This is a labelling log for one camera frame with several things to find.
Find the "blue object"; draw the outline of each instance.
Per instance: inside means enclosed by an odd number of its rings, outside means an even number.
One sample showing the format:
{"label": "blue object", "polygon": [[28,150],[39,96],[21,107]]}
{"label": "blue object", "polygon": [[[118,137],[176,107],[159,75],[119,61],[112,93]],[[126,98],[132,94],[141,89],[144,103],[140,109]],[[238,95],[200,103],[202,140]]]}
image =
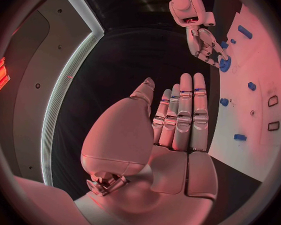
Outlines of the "blue object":
{"label": "blue object", "polygon": [[229,104],[229,101],[228,101],[227,98],[221,98],[221,99],[219,100],[219,103],[222,104],[224,107],[227,107],[228,104]]}
{"label": "blue object", "polygon": [[245,135],[242,134],[234,134],[234,140],[237,141],[246,141],[247,137]]}
{"label": "blue object", "polygon": [[251,89],[252,91],[255,91],[256,90],[256,85],[253,82],[250,81],[248,83],[248,88]]}
{"label": "blue object", "polygon": [[220,43],[220,46],[221,46],[223,49],[226,49],[226,48],[228,48],[229,44],[227,44],[226,42],[222,41],[222,42]]}
{"label": "blue object", "polygon": [[226,73],[228,69],[230,68],[231,65],[231,57],[228,56],[228,60],[224,60],[223,58],[219,61],[219,69],[223,72]]}
{"label": "blue object", "polygon": [[239,25],[238,30],[244,34],[248,39],[252,39],[253,34],[249,32],[247,29],[245,29],[243,26]]}

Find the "robotic arm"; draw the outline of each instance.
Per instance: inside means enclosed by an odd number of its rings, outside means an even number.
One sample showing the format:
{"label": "robotic arm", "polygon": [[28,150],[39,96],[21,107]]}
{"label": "robotic arm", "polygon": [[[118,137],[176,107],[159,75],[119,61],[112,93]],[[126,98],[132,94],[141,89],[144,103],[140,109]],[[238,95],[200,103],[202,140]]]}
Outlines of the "robotic arm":
{"label": "robotic arm", "polygon": [[226,52],[213,34],[205,28],[200,28],[202,24],[206,27],[216,25],[214,14],[205,11],[202,0],[171,0],[169,10],[175,22],[186,28],[187,43],[193,56],[219,68],[219,64],[209,57],[214,49],[222,59],[228,60]]}

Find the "red light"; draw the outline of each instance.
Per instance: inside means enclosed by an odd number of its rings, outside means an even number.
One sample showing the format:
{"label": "red light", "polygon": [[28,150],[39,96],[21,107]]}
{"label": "red light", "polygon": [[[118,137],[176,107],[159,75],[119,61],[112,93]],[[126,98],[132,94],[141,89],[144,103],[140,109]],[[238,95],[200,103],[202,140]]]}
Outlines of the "red light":
{"label": "red light", "polygon": [[5,67],[5,57],[0,60],[0,90],[7,84],[11,78],[7,75]]}

